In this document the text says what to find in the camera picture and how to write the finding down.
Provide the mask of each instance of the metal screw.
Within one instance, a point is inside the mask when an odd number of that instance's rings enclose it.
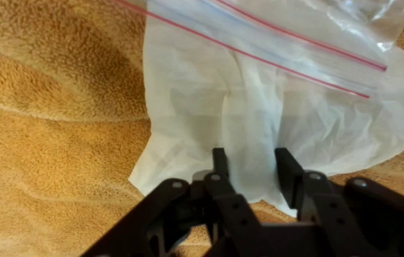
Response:
[[[366,187],[367,183],[365,181],[363,181],[362,179],[354,179],[354,184],[359,186],[359,187]]]
[[[312,179],[321,179],[321,175],[317,173],[310,173],[310,177]]]
[[[181,184],[181,182],[173,182],[172,183],[173,188],[181,188],[182,186],[183,186],[183,184]]]
[[[211,177],[213,180],[220,180],[221,177],[218,174],[213,174]]]

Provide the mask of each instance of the screw hole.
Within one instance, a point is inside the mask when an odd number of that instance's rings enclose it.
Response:
[[[338,219],[336,219],[336,221],[340,225],[344,225],[344,223],[345,223],[344,219],[342,219],[342,218],[338,218]]]

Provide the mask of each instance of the white tissue paper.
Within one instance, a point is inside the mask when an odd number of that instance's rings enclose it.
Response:
[[[170,177],[190,182],[212,169],[212,148],[223,147],[237,192],[295,216],[277,187],[275,148],[328,176],[404,150],[404,51],[395,48],[388,59],[382,93],[365,99],[148,18],[143,72],[151,137],[129,180],[145,195]]]

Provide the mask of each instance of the tan fleece blanket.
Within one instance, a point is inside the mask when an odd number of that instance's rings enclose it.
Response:
[[[78,256],[143,197],[144,31],[110,0],[0,0],[0,256]],[[359,175],[404,194],[404,153]],[[179,251],[202,255],[203,233]]]

